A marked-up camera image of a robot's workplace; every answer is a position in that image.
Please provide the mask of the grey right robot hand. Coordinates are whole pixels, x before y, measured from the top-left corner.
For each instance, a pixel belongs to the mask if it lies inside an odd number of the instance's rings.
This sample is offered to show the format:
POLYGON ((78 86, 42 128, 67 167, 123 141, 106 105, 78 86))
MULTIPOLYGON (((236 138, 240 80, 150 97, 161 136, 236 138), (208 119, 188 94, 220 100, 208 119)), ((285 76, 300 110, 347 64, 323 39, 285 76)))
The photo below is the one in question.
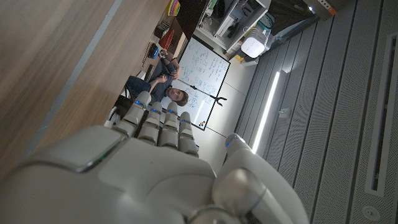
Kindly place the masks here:
POLYGON ((190 115, 142 92, 112 128, 33 154, 1 182, 2 223, 307 223, 292 186, 237 134, 219 172, 198 156, 190 115))

